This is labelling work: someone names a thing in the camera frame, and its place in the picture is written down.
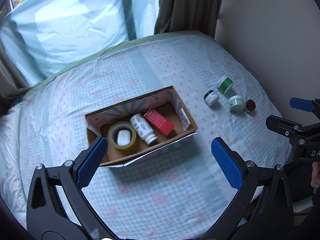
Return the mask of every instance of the person's hand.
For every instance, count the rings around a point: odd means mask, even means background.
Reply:
[[[320,186],[320,162],[312,164],[311,186],[312,187],[319,187]]]

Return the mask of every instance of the cardboard box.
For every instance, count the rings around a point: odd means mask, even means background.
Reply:
[[[158,144],[151,147],[139,136],[137,136],[135,147],[127,151],[118,150],[109,144],[108,152],[100,166],[123,167],[156,156],[170,150],[170,148],[175,149],[191,140],[191,135],[198,129],[177,91],[173,86],[170,86],[86,114],[89,144],[99,135],[108,139],[109,129],[115,122],[130,122],[133,115],[145,114],[150,108],[156,109],[173,123],[174,130],[166,136],[153,127],[155,135],[158,136]]]

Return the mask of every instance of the white soap bar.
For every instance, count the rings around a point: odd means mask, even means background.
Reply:
[[[117,145],[124,146],[130,142],[130,132],[128,130],[120,130],[118,132]]]

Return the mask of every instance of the checkered pattern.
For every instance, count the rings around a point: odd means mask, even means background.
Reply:
[[[228,97],[215,88],[224,74],[235,93],[256,102],[255,113],[229,111]],[[37,163],[61,165],[88,147],[86,113],[169,85],[199,126],[193,141],[127,167],[98,168],[83,189],[120,238],[188,239],[209,229],[236,193],[211,154],[215,137],[259,166],[284,164],[289,143],[265,127],[265,118],[279,112],[260,84],[212,38],[186,35],[101,56],[28,93],[19,134],[25,194]],[[203,100],[210,89],[220,96],[213,107]]]

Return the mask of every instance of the red medicine box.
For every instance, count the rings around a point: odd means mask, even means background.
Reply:
[[[174,129],[174,125],[154,109],[146,112],[144,117],[164,135],[168,135]]]

